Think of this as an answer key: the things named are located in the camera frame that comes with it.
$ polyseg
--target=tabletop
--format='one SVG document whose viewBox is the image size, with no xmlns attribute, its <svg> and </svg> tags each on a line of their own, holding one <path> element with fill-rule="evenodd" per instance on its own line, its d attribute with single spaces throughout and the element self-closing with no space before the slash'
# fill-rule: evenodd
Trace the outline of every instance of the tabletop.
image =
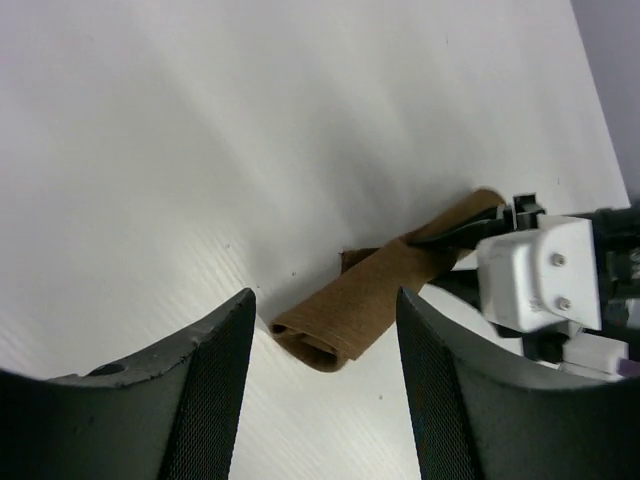
<svg viewBox="0 0 640 480">
<path fill-rule="evenodd" d="M 0 6 L 0 366 L 87 373 L 242 287 L 230 478 L 417 479 L 395 328 L 315 372 L 264 327 L 464 193 L 628 199 L 569 0 Z"/>
</svg>

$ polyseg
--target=screw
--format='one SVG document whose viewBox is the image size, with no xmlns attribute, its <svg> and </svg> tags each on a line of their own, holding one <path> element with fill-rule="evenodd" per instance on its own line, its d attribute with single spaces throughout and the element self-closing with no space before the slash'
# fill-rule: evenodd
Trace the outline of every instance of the screw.
<svg viewBox="0 0 640 480">
<path fill-rule="evenodd" d="M 571 309 L 571 301 L 568 298 L 560 297 L 556 300 L 556 305 L 560 310 L 566 311 Z"/>
<path fill-rule="evenodd" d="M 556 267 L 564 267 L 567 264 L 567 257 L 560 253 L 551 255 L 551 263 Z"/>
</svg>

